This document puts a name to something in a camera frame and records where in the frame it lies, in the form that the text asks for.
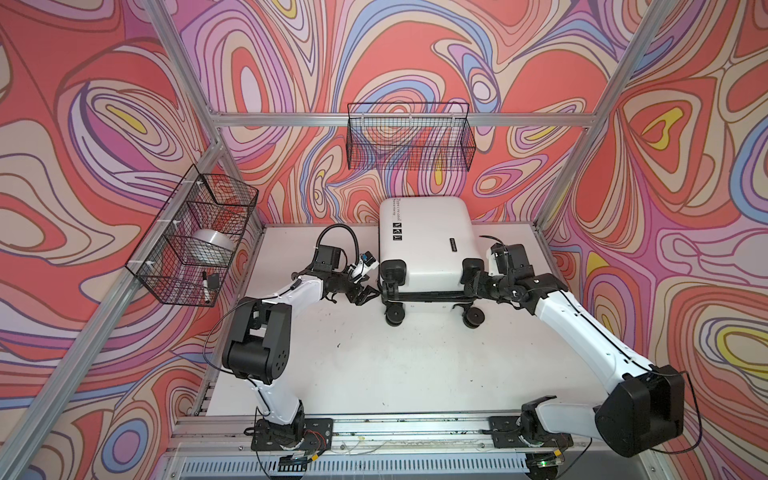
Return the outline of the black suitcase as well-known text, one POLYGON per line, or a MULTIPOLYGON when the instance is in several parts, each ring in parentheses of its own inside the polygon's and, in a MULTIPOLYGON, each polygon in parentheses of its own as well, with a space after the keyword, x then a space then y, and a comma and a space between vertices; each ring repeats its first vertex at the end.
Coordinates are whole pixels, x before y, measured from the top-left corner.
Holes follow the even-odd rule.
POLYGON ((471 274, 485 269, 465 202, 458 197, 397 197, 379 207, 377 287, 388 325, 401 325, 418 307, 462 310, 476 329, 484 312, 465 293, 471 274))

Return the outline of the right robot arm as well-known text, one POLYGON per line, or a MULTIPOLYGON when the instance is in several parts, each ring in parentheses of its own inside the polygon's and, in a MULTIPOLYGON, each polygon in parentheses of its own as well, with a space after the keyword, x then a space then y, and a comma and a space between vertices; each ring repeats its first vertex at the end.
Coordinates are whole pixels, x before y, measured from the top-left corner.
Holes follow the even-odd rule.
POLYGON ((474 299, 525 310, 548 325, 587 364, 607 396, 599 404, 570 404, 553 395, 525 403, 519 437, 537 446, 550 435, 600 439, 630 458, 684 431, 686 382, 682 372, 635 352, 598 322, 551 273, 536 274, 520 244, 495 243, 493 271, 481 259, 462 263, 460 283, 474 299))

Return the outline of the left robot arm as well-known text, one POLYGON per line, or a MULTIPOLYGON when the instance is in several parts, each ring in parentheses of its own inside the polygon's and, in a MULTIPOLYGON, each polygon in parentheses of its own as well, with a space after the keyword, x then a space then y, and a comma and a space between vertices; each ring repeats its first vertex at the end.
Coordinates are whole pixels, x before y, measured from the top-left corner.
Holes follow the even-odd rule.
POLYGON ((264 298, 246 297, 234 309, 223 347, 222 367, 236 378, 252 382, 266 406, 265 421, 272 428, 298 437, 304 426, 301 400, 277 386, 290 355, 292 320, 310 307, 344 295, 363 305, 378 294, 367 284, 378 261, 366 251, 340 270, 341 249, 320 245, 307 268, 296 272, 288 286, 264 298))

